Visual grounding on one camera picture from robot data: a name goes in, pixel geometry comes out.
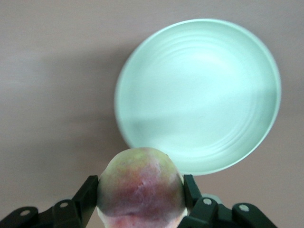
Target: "ripe peach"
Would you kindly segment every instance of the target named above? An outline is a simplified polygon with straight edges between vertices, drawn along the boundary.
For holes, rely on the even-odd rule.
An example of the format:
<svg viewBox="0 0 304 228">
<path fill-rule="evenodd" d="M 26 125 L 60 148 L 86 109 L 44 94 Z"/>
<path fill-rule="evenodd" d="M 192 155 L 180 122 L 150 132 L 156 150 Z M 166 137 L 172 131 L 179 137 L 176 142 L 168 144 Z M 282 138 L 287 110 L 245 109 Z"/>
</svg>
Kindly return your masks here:
<svg viewBox="0 0 304 228">
<path fill-rule="evenodd" d="M 117 154 L 97 192 L 106 228 L 176 228 L 186 213 L 182 176 L 168 155 L 153 148 Z"/>
</svg>

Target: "beige tabletop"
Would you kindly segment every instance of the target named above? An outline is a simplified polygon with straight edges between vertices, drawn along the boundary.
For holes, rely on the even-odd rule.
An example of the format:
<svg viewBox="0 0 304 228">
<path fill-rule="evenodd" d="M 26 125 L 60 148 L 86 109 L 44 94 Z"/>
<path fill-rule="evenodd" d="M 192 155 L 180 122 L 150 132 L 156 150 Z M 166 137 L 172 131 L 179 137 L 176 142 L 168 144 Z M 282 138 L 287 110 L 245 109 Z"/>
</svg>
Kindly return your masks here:
<svg viewBox="0 0 304 228">
<path fill-rule="evenodd" d="M 125 60 L 152 33 L 197 18 L 237 23 L 268 46 L 282 102 L 262 144 L 229 169 L 196 177 L 227 207 L 258 206 L 278 227 L 303 227 L 304 1 L 1 0 L 0 219 L 45 211 L 100 175 L 128 146 L 114 117 Z M 102 228 L 95 211 L 88 228 Z"/>
</svg>

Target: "round plate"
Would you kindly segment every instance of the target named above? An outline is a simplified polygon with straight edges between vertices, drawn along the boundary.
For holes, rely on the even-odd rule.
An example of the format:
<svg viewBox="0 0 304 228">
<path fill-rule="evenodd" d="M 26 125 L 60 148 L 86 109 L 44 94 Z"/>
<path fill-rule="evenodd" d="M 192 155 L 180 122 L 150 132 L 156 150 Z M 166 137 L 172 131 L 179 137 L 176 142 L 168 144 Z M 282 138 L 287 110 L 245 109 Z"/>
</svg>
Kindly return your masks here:
<svg viewBox="0 0 304 228">
<path fill-rule="evenodd" d="M 166 27 L 129 57 L 115 115 L 130 147 L 168 154 L 183 174 L 225 169 L 266 137 L 278 113 L 280 76 L 248 30 L 196 19 Z"/>
</svg>

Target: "empty plate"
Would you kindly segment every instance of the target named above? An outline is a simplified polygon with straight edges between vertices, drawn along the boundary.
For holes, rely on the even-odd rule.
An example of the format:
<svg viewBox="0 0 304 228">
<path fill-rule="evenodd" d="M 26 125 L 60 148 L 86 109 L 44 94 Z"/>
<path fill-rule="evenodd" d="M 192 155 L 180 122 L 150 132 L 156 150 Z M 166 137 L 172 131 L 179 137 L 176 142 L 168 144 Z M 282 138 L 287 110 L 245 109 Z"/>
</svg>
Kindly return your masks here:
<svg viewBox="0 0 304 228">
<path fill-rule="evenodd" d="M 250 31 L 195 19 L 147 38 L 129 57 L 115 115 L 130 147 L 168 154 L 183 174 L 220 171 L 266 137 L 281 99 L 278 68 Z"/>
</svg>

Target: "screw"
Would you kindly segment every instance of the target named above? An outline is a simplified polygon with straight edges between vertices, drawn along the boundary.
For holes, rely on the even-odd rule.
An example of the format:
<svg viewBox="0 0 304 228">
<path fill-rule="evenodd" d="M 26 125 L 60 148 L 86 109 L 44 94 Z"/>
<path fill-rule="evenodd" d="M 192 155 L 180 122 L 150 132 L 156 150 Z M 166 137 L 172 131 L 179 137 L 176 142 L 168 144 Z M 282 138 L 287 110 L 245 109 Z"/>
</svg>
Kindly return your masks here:
<svg viewBox="0 0 304 228">
<path fill-rule="evenodd" d="M 241 209 L 241 211 L 244 211 L 244 212 L 249 212 L 249 207 L 244 205 L 244 204 L 241 204 L 239 205 L 239 207 Z"/>
<path fill-rule="evenodd" d="M 208 198 L 203 199 L 203 202 L 206 205 L 211 205 L 212 204 L 212 201 L 210 199 L 208 199 Z"/>
</svg>

